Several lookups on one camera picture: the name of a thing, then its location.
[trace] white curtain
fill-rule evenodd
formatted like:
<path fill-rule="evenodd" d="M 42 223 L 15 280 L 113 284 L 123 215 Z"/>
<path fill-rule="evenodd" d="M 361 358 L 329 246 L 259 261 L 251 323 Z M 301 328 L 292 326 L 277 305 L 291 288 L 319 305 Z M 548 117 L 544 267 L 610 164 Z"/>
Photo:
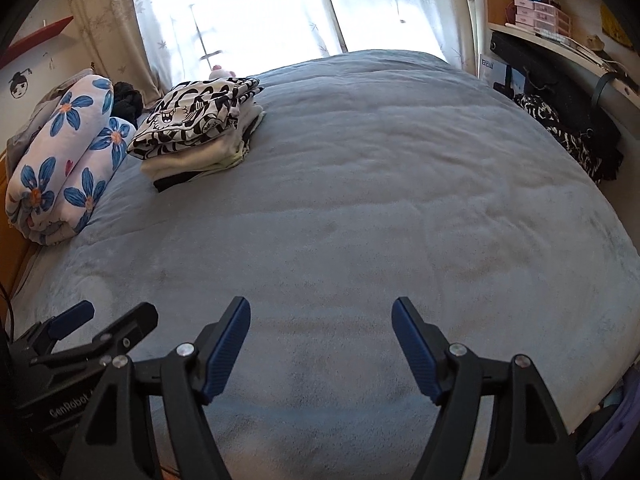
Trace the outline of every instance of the white curtain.
<path fill-rule="evenodd" d="M 133 0 L 69 0 L 69 6 L 97 73 L 114 83 L 131 83 L 146 105 L 164 95 L 166 89 L 147 62 Z M 147 27 L 154 26 L 151 16 Z"/>
<path fill-rule="evenodd" d="M 246 76 L 370 48 L 429 52 L 475 73 L 484 28 L 471 0 L 133 1 L 165 86 L 206 78 L 210 65 Z"/>

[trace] bedspread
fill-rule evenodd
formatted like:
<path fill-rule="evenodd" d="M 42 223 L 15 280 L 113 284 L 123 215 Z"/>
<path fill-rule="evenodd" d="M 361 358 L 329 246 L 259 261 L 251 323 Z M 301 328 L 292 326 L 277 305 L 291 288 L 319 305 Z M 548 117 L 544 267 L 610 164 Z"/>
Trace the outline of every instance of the bedspread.
<path fill-rule="evenodd" d="M 401 295 L 480 356 L 528 354 L 577 427 L 638 354 L 640 258 L 562 146 L 427 54 L 259 78 L 267 115 L 245 162 L 158 194 L 127 157 L 86 228 L 38 256 L 17 333 L 93 301 L 64 348 L 149 301 L 159 325 L 131 353 L 149 358 L 245 296 L 250 332 L 206 408 L 234 480 L 411 477 L 437 408 L 392 331 Z M 489 416 L 483 403 L 468 478 Z"/>

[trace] folded clothes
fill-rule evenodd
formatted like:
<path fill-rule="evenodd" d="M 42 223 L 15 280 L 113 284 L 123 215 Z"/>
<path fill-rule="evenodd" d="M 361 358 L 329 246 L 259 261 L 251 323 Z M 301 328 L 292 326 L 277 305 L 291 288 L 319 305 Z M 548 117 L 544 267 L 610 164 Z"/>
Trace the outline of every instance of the folded clothes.
<path fill-rule="evenodd" d="M 5 209 L 26 238 L 50 245 L 86 225 L 132 137 L 131 124 L 110 118 L 112 105 L 111 81 L 82 78 L 20 159 L 7 185 Z"/>
<path fill-rule="evenodd" d="M 199 146 L 238 123 L 240 105 L 262 91 L 254 78 L 184 82 L 143 121 L 128 152 L 142 160 Z"/>
<path fill-rule="evenodd" d="M 201 171 L 237 153 L 242 134 L 261 113 L 262 107 L 254 104 L 251 98 L 241 105 L 238 124 L 226 129 L 224 135 L 188 150 L 143 160 L 140 171 L 151 180 L 158 180 L 183 171 Z"/>
<path fill-rule="evenodd" d="M 20 159 L 27 151 L 29 145 L 35 139 L 38 132 L 49 121 L 53 113 L 56 111 L 60 99 L 73 85 L 80 81 L 83 77 L 93 75 L 94 71 L 90 68 L 82 70 L 74 76 L 67 79 L 60 85 L 53 87 L 38 102 L 33 109 L 33 113 L 29 121 L 22 126 L 17 133 L 6 142 L 6 177 L 10 180 L 14 174 L 15 168 L 18 166 Z"/>
<path fill-rule="evenodd" d="M 210 175 L 213 173 L 218 173 L 219 171 L 230 170 L 231 168 L 236 167 L 240 164 L 247 153 L 249 153 L 249 140 L 251 139 L 252 133 L 262 122 L 262 118 L 264 117 L 264 112 L 260 113 L 254 121 L 249 125 L 249 127 L 245 130 L 242 135 L 242 139 L 240 140 L 240 144 L 235 153 L 232 153 L 227 158 L 220 160 L 206 168 L 202 168 L 196 171 L 183 171 L 182 173 L 172 174 L 170 176 L 166 176 L 163 178 L 158 178 L 154 180 L 154 186 L 159 191 L 162 192 L 165 189 L 169 189 L 171 186 L 175 186 L 176 184 L 182 184 L 183 182 L 190 182 L 191 180 L 196 180 L 200 177 Z"/>

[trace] wooden headboard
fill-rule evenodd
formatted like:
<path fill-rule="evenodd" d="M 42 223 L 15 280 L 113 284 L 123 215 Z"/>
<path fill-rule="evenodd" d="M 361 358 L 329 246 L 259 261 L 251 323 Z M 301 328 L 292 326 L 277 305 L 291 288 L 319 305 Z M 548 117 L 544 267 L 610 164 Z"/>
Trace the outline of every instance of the wooden headboard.
<path fill-rule="evenodd" d="M 4 152 L 2 152 L 0 155 L 0 201 L 2 201 L 2 213 L 0 214 L 0 282 L 2 282 L 7 292 L 13 295 L 29 259 L 37 252 L 39 245 L 24 238 L 18 229 L 9 224 L 9 219 L 4 212 L 7 183 L 6 171 L 4 170 Z M 6 310 L 4 301 L 0 299 L 0 319 L 3 324 Z"/>

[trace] gray cloth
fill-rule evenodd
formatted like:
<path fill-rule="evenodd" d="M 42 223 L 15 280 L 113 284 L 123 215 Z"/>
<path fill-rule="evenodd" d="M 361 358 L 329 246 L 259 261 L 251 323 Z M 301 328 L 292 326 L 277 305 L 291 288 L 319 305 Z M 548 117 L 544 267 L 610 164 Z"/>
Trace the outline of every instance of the gray cloth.
<path fill-rule="evenodd" d="M 193 341 L 234 295 L 252 325 L 206 408 L 235 480 L 409 479 L 437 408 L 391 327 L 409 296 L 451 341 L 532 357 L 569 430 L 640 347 L 640 258 L 606 199 L 524 110 L 427 54 L 368 51 L 260 76 L 237 168 L 158 194 L 127 157 L 73 240 L 44 248 L 17 332 L 75 302 L 140 301 L 131 352 Z M 159 452 L 170 444 L 154 404 Z M 490 402 L 466 474 L 476 478 Z"/>
<path fill-rule="evenodd" d="M 36 137 L 42 127 L 56 111 L 60 99 L 73 85 L 84 76 L 93 74 L 90 68 L 78 72 L 75 76 L 67 79 L 60 85 L 53 87 L 36 105 L 29 121 L 21 127 L 18 132 L 6 142 L 6 177 L 11 179 L 20 159 L 27 151 L 31 141 Z"/>

